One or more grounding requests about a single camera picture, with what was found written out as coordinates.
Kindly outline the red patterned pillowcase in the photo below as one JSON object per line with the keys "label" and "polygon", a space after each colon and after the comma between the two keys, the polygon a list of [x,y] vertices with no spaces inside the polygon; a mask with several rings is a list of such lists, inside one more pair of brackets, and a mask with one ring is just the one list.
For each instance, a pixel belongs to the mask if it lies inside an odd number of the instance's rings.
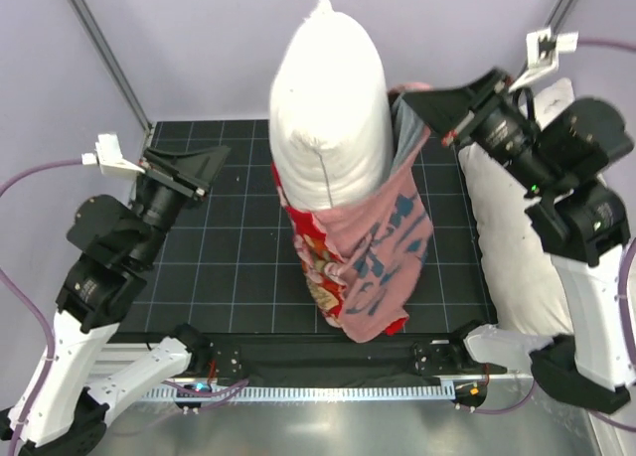
{"label": "red patterned pillowcase", "polygon": [[271,170],[309,292],[325,320],[356,343],[403,328],[408,319],[403,307],[426,259],[433,224],[412,166],[430,131],[401,97],[430,89],[426,83],[407,82],[390,90],[394,137],[406,155],[394,158],[396,169],[359,203],[299,210],[291,205],[278,169]]}

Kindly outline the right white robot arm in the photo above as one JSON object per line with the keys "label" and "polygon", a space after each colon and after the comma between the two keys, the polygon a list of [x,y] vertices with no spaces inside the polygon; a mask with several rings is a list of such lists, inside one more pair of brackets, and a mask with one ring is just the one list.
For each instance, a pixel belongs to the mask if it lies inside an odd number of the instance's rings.
{"label": "right white robot arm", "polygon": [[412,89],[403,100],[447,146],[477,144],[524,189],[526,210],[556,268],[573,331],[529,336],[467,325],[449,364],[530,374],[553,399],[610,415],[635,382],[633,310],[627,293],[635,244],[622,199],[599,175],[634,147],[621,113],[591,96],[539,126],[532,91],[492,70],[458,88]]}

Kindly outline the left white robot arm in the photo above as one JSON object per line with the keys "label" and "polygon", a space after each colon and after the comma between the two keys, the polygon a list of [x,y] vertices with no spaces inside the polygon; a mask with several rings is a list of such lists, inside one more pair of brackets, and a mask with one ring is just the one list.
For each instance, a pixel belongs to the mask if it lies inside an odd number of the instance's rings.
{"label": "left white robot arm", "polygon": [[12,455],[85,455],[132,403],[181,374],[204,374],[210,340],[180,324],[149,352],[96,383],[87,377],[114,336],[182,210],[210,194],[230,150],[225,145],[185,153],[145,150],[125,160],[116,139],[103,135],[76,164],[135,183],[129,204],[112,196],[88,198],[77,210],[67,239],[79,252],[56,300],[52,320],[42,320],[46,348],[25,391],[1,413],[1,437]]}

